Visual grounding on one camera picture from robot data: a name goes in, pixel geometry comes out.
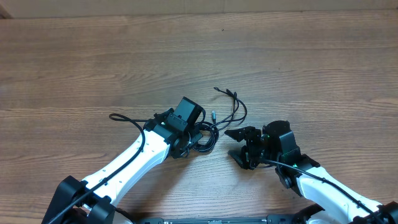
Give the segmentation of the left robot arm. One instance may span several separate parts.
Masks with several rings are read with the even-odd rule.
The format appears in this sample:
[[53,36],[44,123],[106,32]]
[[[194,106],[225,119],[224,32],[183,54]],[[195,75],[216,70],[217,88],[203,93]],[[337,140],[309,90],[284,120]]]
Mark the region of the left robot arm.
[[115,217],[116,207],[128,191],[153,167],[169,156],[182,157],[202,137],[198,117],[205,110],[184,97],[176,108],[152,119],[131,119],[111,113],[114,121],[132,123],[140,134],[117,158],[94,174],[62,180],[50,202],[43,223],[129,223]]

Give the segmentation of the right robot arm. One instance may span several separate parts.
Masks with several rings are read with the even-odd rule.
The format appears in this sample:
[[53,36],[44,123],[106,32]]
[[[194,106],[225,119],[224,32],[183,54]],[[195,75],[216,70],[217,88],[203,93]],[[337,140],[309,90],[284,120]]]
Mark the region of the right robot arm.
[[286,189],[313,202],[295,214],[268,217],[268,223],[397,223],[397,202],[381,204],[333,178],[301,153],[288,121],[273,121],[262,129],[230,129],[225,134],[246,142],[241,150],[228,153],[241,168],[274,167]]

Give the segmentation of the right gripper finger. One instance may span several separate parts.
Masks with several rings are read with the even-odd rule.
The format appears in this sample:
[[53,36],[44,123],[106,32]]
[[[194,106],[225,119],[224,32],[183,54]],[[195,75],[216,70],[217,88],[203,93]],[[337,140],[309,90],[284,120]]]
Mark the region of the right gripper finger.
[[234,139],[237,142],[241,142],[242,140],[247,140],[248,134],[254,130],[255,127],[246,126],[244,128],[226,130],[224,134]]
[[246,170],[250,168],[248,158],[244,151],[230,150],[228,151],[228,155],[234,159],[240,168]]

